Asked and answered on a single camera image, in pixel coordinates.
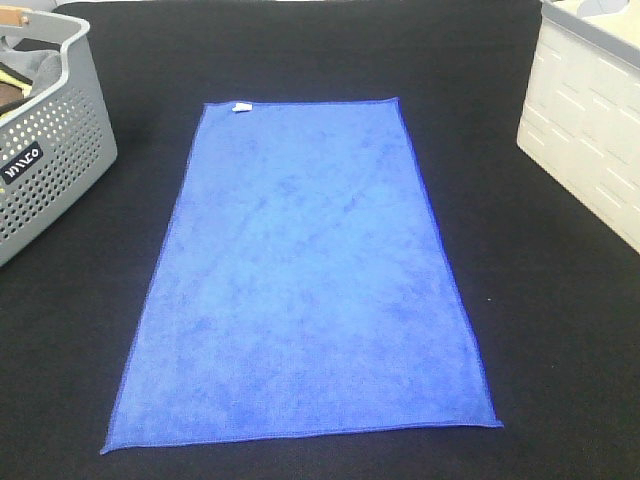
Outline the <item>grey cloth in basket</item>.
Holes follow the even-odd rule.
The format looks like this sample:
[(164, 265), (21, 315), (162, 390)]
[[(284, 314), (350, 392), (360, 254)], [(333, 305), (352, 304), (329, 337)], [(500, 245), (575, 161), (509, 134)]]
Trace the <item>grey cloth in basket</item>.
[(1, 64), (5, 64), (32, 80), (32, 89), (42, 90), (55, 84), (62, 75), (60, 53), (56, 50), (2, 50)]

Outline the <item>grey perforated plastic basket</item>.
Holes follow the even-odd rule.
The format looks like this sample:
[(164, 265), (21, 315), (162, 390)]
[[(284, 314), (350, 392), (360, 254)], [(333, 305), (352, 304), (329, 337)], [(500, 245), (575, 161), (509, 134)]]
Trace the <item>grey perforated plastic basket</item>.
[(1, 116), (1, 261), (9, 262), (113, 164), (117, 147), (87, 21), (2, 6), (2, 50), (56, 50), (62, 75)]

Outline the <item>yellow black item in basket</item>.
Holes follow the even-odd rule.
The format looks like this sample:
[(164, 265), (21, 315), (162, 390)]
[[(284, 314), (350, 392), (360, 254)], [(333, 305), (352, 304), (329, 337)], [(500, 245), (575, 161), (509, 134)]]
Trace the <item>yellow black item in basket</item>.
[(1, 64), (1, 116), (4, 117), (25, 104), (33, 82), (5, 64)]

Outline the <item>white plastic crate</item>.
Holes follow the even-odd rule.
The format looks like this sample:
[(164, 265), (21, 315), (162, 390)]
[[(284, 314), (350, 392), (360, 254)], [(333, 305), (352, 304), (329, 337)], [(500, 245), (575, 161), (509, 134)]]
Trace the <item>white plastic crate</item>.
[(639, 247), (638, 2), (543, 2), (516, 141)]

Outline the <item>blue microfiber towel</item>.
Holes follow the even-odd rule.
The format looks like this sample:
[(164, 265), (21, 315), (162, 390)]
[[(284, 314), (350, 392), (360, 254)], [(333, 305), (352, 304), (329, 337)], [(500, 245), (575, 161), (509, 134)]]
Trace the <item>blue microfiber towel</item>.
[(399, 101), (207, 104), (103, 451), (499, 424)]

